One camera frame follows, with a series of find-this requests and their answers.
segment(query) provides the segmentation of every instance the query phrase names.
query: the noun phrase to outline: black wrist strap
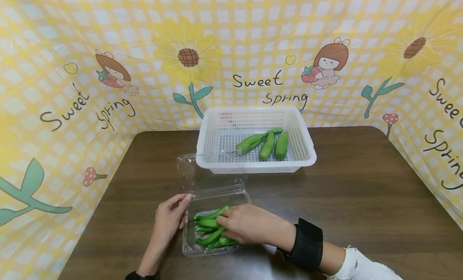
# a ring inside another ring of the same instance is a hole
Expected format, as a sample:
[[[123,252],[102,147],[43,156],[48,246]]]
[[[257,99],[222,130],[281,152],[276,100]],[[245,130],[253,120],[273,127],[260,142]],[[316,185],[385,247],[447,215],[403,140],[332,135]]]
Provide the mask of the black wrist strap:
[[[291,252],[278,250],[283,254],[285,261],[309,272],[316,272],[323,255],[323,231],[301,218],[295,226],[296,240]]]
[[[136,271],[133,271],[125,277],[125,280],[159,280],[159,274],[142,277]]]

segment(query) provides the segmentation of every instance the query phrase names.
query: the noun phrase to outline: green chili pepper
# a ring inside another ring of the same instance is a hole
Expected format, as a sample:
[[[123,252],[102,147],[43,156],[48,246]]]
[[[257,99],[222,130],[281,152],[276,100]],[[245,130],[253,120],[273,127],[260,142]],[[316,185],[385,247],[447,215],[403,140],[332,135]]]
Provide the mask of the green chili pepper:
[[[213,232],[215,230],[216,229],[214,229],[214,228],[207,228],[207,227],[203,227],[203,226],[196,226],[196,228],[195,228],[195,231],[204,232],[204,233],[210,233],[210,232]]]
[[[229,206],[223,206],[220,210],[218,210],[217,212],[209,215],[209,216],[195,216],[195,221],[199,221],[199,220],[207,220],[207,219],[215,219],[217,218],[218,216],[222,215],[222,212],[223,210],[228,210],[229,209]]]
[[[264,134],[255,134],[253,136],[247,137],[240,143],[238,143],[235,146],[236,150],[241,151],[242,154],[245,154],[247,152],[250,152],[252,149],[256,148],[262,140],[263,140]]]
[[[225,232],[225,230],[226,229],[224,227],[220,227],[220,228],[217,229],[217,231],[213,232],[212,234],[209,235],[209,237],[207,237],[205,239],[196,238],[195,243],[198,244],[198,245],[207,247],[210,244],[217,241],[220,238],[220,236],[222,235],[222,233]]]
[[[275,145],[275,158],[282,161],[288,152],[288,132],[283,133],[277,140]]]
[[[220,237],[219,238],[219,243],[220,246],[226,246],[228,243],[230,243],[232,240],[229,237]]]
[[[213,250],[213,249],[217,249],[217,248],[220,248],[221,247],[221,244],[219,241],[215,241],[214,243],[210,244],[209,246],[205,247],[206,250]]]
[[[259,159],[262,161],[267,161],[270,157],[270,154],[273,150],[273,145],[275,143],[275,135],[271,132],[265,138],[261,150],[259,151]]]
[[[275,129],[269,130],[264,134],[264,137],[267,137],[269,133],[273,133],[273,134],[283,133],[283,128],[275,128]]]
[[[219,228],[219,225],[217,225],[217,222],[215,221],[215,219],[199,220],[195,223],[197,226],[203,226],[203,227],[214,228],[214,229]]]
[[[237,244],[239,243],[235,240],[232,240],[231,238],[220,237],[218,241],[215,241],[214,243],[207,246],[206,250],[213,250],[213,249],[217,249],[220,247],[226,247],[226,246],[234,246]]]

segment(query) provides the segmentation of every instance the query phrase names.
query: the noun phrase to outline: sunflower center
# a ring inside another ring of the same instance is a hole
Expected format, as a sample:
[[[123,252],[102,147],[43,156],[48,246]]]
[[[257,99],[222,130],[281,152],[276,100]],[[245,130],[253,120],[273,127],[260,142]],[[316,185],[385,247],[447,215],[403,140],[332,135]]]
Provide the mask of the sunflower center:
[[[178,60],[183,64],[183,66],[190,68],[199,63],[200,56],[194,49],[185,48],[178,52]]]
[[[404,59],[411,59],[416,56],[421,49],[426,45],[426,38],[421,37],[415,39],[404,51]]]

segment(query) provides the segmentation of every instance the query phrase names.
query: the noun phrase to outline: yellow gingham backdrop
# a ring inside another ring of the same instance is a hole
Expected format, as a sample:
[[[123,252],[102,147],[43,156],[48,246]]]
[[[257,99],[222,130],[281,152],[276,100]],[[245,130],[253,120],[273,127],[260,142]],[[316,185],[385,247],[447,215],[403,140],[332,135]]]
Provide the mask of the yellow gingham backdrop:
[[[132,138],[212,106],[379,128],[463,228],[462,2],[0,0],[0,279],[57,279]]]

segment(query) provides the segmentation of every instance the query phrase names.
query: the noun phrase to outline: wooden table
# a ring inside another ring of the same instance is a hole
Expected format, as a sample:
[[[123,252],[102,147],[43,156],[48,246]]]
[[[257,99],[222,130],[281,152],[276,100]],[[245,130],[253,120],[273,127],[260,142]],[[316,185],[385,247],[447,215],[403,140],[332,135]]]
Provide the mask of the wooden table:
[[[359,248],[403,279],[463,275],[463,232],[380,131],[310,128],[318,159],[296,173],[249,175],[252,203],[323,228],[325,240]],[[136,270],[159,203],[182,191],[176,158],[196,152],[198,131],[146,132],[131,144],[61,280],[124,279]],[[325,279],[283,262],[270,246],[186,258],[181,233],[162,280]]]

